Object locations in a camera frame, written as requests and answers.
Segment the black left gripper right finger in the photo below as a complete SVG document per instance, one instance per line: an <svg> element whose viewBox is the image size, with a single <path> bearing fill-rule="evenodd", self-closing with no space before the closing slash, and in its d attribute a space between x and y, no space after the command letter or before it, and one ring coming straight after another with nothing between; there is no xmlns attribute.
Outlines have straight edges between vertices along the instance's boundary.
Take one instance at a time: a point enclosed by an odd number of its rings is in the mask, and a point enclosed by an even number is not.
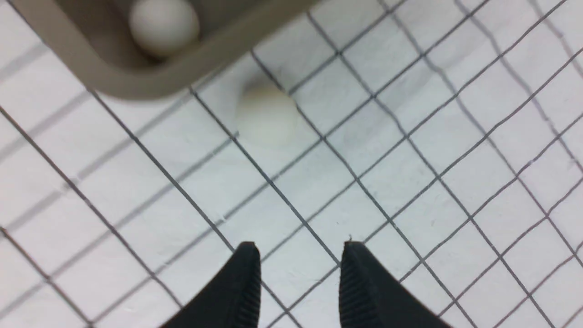
<svg viewBox="0 0 583 328"><path fill-rule="evenodd" d="M448 328L361 241L346 241L339 282L342 328Z"/></svg>

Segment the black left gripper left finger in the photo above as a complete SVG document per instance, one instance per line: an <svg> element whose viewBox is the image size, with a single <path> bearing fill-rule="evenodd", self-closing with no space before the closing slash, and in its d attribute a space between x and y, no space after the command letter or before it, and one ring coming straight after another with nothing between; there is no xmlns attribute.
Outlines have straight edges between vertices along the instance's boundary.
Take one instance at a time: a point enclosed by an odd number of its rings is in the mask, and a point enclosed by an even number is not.
<svg viewBox="0 0 583 328"><path fill-rule="evenodd" d="M244 241L212 280L163 328L256 328L261 311L260 251Z"/></svg>

